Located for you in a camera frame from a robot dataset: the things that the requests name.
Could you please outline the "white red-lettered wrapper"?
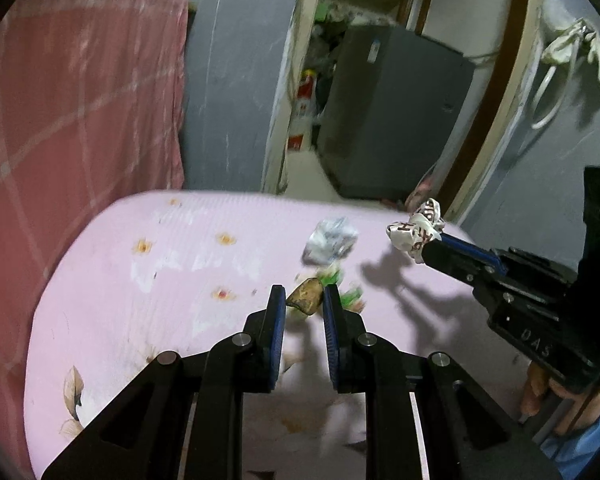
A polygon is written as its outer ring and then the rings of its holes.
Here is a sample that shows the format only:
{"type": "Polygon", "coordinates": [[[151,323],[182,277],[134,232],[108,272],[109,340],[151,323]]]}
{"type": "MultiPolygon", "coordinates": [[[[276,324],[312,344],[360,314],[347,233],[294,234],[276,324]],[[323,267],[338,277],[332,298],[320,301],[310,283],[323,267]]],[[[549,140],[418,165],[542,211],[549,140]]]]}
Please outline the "white red-lettered wrapper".
{"type": "Polygon", "coordinates": [[[394,248],[416,263],[423,263],[422,251],[433,240],[441,240],[444,226],[439,203],[428,198],[407,221],[390,223],[386,227],[386,234],[394,248]]]}

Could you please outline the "brown food scrap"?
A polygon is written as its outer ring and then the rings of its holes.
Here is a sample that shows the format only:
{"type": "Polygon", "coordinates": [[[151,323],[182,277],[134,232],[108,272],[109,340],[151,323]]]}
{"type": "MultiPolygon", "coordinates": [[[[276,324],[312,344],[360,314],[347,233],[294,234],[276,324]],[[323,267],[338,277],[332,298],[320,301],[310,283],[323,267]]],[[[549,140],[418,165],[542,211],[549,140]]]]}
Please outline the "brown food scrap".
{"type": "Polygon", "coordinates": [[[323,284],[318,278],[307,278],[286,299],[286,306],[304,315],[314,315],[323,298],[323,284]]]}

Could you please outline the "pink slipper on floor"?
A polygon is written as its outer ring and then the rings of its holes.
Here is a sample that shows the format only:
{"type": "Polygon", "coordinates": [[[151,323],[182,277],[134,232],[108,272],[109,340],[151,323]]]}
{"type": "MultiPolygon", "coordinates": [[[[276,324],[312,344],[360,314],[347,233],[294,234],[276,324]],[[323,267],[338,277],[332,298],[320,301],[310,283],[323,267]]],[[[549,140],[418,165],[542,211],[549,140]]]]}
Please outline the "pink slipper on floor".
{"type": "Polygon", "coordinates": [[[416,188],[407,197],[404,208],[406,212],[414,212],[425,200],[431,196],[432,188],[436,183],[436,166],[431,166],[422,176],[416,188]]]}

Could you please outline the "green wrapper on table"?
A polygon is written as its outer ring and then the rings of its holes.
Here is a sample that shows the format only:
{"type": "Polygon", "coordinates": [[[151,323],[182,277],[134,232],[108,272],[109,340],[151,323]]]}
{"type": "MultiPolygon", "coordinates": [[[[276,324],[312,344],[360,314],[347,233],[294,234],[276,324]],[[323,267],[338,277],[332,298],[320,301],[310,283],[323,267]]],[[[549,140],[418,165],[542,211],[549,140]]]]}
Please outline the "green wrapper on table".
{"type": "Polygon", "coordinates": [[[346,284],[344,282],[344,271],[337,263],[318,268],[315,276],[324,287],[327,285],[337,286],[344,310],[355,313],[361,313],[364,310],[365,301],[363,299],[362,287],[355,282],[346,284]]]}

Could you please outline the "crumpled silver foil wrapper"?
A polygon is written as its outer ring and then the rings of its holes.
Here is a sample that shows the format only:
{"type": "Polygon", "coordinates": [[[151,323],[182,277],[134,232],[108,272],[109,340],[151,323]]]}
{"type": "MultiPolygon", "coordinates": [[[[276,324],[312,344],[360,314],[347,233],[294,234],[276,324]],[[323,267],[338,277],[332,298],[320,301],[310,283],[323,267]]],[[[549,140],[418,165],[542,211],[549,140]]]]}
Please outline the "crumpled silver foil wrapper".
{"type": "Polygon", "coordinates": [[[317,223],[306,241],[302,258],[309,264],[329,266],[344,258],[358,241],[358,230],[344,217],[317,223]]]}

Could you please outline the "pink floral table cover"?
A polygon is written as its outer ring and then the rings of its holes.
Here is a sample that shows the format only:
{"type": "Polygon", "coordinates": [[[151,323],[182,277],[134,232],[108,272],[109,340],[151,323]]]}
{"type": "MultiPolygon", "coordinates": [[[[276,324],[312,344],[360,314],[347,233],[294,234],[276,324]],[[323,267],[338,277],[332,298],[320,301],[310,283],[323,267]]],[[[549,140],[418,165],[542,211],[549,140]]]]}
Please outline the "pink floral table cover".
{"type": "Polygon", "coordinates": [[[526,360],[492,333],[468,286],[393,248],[395,211],[257,194],[151,192],[118,200],[62,257],[35,310],[24,386],[30,462],[42,474],[157,354],[208,351],[314,273],[318,222],[347,218],[340,262],[367,329],[413,354],[449,353],[511,415],[526,360]]]}

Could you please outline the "grey refrigerator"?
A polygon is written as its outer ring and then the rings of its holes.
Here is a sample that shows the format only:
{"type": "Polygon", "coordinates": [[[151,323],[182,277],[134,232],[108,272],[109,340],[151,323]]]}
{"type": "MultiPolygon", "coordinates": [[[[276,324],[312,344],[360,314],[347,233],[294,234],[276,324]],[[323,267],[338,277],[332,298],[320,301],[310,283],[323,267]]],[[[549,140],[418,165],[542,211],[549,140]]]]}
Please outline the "grey refrigerator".
{"type": "Polygon", "coordinates": [[[400,200],[438,161],[475,65],[396,26],[358,25],[343,38],[317,137],[339,195],[400,200]]]}

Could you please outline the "red white rice sack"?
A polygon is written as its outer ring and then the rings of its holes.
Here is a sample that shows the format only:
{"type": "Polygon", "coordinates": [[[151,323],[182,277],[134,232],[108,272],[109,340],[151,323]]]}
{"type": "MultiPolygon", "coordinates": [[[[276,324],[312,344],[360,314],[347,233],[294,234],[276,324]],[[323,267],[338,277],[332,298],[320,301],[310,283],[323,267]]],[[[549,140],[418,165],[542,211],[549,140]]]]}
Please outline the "red white rice sack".
{"type": "Polygon", "coordinates": [[[288,127],[287,150],[290,152],[303,152],[310,148],[316,117],[316,76],[314,70],[302,72],[288,127]]]}

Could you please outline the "cream rubber gloves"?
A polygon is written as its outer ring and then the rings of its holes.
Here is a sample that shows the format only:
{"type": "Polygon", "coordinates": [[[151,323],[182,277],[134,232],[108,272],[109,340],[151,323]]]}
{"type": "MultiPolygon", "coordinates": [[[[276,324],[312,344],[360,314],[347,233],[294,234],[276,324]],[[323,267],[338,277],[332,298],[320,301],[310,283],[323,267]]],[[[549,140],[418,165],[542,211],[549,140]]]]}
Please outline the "cream rubber gloves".
{"type": "Polygon", "coordinates": [[[584,18],[575,21],[563,30],[542,52],[541,62],[550,66],[540,89],[545,91],[552,81],[557,67],[568,65],[573,68],[581,53],[588,64],[596,67],[597,81],[600,84],[600,34],[584,18]]]}

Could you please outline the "green box on shelf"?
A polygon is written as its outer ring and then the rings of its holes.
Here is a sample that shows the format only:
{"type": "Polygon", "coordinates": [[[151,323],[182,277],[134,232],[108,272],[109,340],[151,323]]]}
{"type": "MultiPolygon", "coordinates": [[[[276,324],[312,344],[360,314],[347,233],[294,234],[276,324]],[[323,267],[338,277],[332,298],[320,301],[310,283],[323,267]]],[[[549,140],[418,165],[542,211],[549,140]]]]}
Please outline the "green box on shelf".
{"type": "Polygon", "coordinates": [[[326,23],[332,21],[332,11],[335,3],[332,1],[320,1],[316,7],[314,21],[317,23],[326,23]]]}

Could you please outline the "pink checked cloth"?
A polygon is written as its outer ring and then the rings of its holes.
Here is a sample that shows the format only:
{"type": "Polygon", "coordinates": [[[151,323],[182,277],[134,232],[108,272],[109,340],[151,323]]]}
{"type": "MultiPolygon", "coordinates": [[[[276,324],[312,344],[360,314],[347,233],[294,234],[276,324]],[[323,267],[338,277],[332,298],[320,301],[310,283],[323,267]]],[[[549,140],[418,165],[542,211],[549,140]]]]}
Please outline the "pink checked cloth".
{"type": "Polygon", "coordinates": [[[88,222],[180,188],[187,0],[16,0],[0,23],[0,450],[33,471],[34,312],[88,222]]]}

